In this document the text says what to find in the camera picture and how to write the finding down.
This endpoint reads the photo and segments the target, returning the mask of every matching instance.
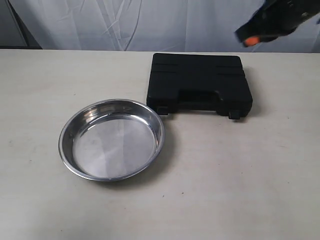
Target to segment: stainless steel bowl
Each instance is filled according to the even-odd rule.
[[[77,112],[62,129],[58,148],[76,175],[112,182],[147,168],[164,140],[164,124],[153,110],[137,101],[111,99]]]

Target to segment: white fabric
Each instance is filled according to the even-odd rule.
[[[310,19],[290,36],[244,48],[234,31],[264,0],[10,0],[44,49],[320,52]]]

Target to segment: white backdrop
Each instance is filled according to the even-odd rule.
[[[10,0],[44,49],[318,52],[314,17],[290,36],[244,48],[234,31],[264,0]]]

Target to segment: table surface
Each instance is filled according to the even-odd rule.
[[[60,131],[97,101],[145,102],[153,53],[0,50],[2,239],[319,239],[320,54],[234,55],[244,121],[175,114],[148,169],[96,183],[64,166]]]

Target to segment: bowl rim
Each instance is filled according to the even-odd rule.
[[[152,115],[158,120],[159,124],[160,124],[160,129],[161,129],[161,133],[162,133],[162,138],[160,139],[159,143],[158,143],[158,147],[155,150],[154,154],[149,158],[149,160],[142,166],[140,166],[139,168],[137,168],[136,170],[126,173],[124,175],[121,176],[116,176],[116,177],[97,177],[97,176],[92,176],[89,175],[83,171],[79,171],[78,169],[76,169],[73,165],[70,164],[70,162],[67,160],[67,157],[65,156],[65,153],[63,151],[63,137],[66,133],[66,129],[69,126],[69,124],[83,111],[88,110],[92,107],[95,107],[97,105],[100,104],[105,104],[105,103],[110,103],[110,102],[130,102],[136,105],[139,105],[140,107],[143,107],[145,109],[147,109],[148,111],[150,111],[152,113]],[[135,100],[130,100],[130,99],[121,99],[121,98],[115,98],[115,99],[107,99],[107,100],[102,100],[102,101],[98,101],[96,103],[90,104],[84,108],[82,108],[81,110],[79,110],[77,113],[75,113],[64,125],[64,127],[61,130],[61,133],[59,135],[59,140],[58,140],[58,150],[59,150],[59,155],[61,157],[62,162],[64,163],[64,165],[74,174],[78,175],[79,177],[82,177],[84,179],[87,180],[92,180],[92,181],[97,181],[97,182],[116,182],[116,181],[120,181],[120,180],[124,180],[127,178],[130,178],[140,172],[142,172],[143,170],[145,170],[147,167],[149,167],[149,165],[158,157],[158,155],[160,154],[163,146],[164,146],[164,142],[165,142],[165,138],[166,138],[166,131],[165,131],[165,126],[164,123],[162,121],[162,119],[160,118],[160,116],[154,111],[152,110],[150,107],[148,107],[146,104],[141,103],[139,101],[135,101]]]

